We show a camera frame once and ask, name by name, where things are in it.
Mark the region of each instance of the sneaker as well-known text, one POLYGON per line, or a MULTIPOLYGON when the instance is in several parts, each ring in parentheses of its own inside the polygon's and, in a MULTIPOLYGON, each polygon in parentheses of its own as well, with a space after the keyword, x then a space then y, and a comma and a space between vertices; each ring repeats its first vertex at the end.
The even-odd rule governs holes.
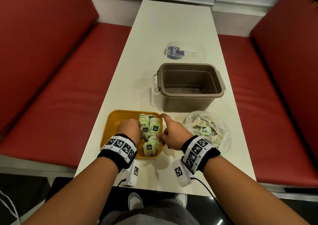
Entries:
POLYGON ((137 193, 133 192, 129 195, 128 208, 129 208, 129 211, 133 209, 137 209, 137 208, 143 208, 142 199, 137 193))
POLYGON ((183 207, 187 207, 188 196, 186 194, 176 194, 174 199, 183 207))

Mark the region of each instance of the white table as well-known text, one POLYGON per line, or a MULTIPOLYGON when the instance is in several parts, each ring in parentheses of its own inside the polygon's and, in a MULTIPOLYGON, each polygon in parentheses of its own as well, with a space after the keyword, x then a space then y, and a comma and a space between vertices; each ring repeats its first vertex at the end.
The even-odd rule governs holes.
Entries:
MULTIPOLYGON (((255 179, 210 8, 149 0, 143 0, 141 4, 76 175, 97 157, 103 129, 111 111, 125 109, 162 113, 160 96, 151 92, 151 78, 161 64, 173 62, 163 51, 170 41, 180 38, 202 44, 207 51, 206 63, 220 71, 227 93, 214 100, 207 111, 222 116, 231 130, 232 146, 224 157, 255 179)), ((188 113, 168 114, 174 120, 183 122, 188 113)), ((182 155, 181 151, 164 147, 161 155, 153 161, 140 160, 135 188, 210 196, 198 181, 187 187, 179 186, 172 162, 182 155)), ((201 172, 196 172, 195 176, 209 187, 201 172)), ((121 179, 119 174, 114 185, 121 179)))

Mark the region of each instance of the brown plastic tub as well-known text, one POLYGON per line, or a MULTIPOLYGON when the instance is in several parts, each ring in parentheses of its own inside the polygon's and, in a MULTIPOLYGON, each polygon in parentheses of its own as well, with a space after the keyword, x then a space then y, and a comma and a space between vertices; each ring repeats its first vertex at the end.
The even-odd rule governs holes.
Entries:
POLYGON ((205 110, 224 95, 220 72, 210 64, 164 63, 157 80, 165 112, 205 110))

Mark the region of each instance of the yellow tray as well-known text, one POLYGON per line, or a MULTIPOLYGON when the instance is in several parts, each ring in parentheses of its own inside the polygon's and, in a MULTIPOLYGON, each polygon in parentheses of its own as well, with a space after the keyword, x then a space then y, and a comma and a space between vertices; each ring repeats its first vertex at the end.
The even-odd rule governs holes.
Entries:
MULTIPOLYGON (((103 147, 107 141, 116 134, 116 130, 118 125, 125 119, 139 119, 140 114, 152 114, 155 115, 157 118, 160 119, 160 134, 162 134, 162 118, 160 114, 154 113, 154 112, 144 112, 144 111, 130 111, 130 110, 114 110, 111 112, 108 117, 105 124, 103 136, 101 138, 100 148, 103 147)), ((146 140, 140 140, 139 144, 137 145, 137 155, 136 159, 154 159, 157 158, 158 155, 160 155, 162 151, 162 142, 159 143, 159 149, 157 149, 157 153, 155 157, 145 157, 145 154, 143 152, 143 144, 146 142, 146 140)))

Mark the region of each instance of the red cushioned bench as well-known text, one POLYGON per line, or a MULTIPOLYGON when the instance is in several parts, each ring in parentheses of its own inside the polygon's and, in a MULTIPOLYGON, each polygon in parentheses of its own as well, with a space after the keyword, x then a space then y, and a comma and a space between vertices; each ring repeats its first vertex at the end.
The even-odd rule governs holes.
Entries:
POLYGON ((0 6, 0 154, 76 168, 131 28, 91 0, 0 6))
POLYGON ((219 35, 258 182, 318 186, 316 161, 310 159, 318 159, 317 27, 318 8, 311 0, 279 0, 250 38, 219 35))

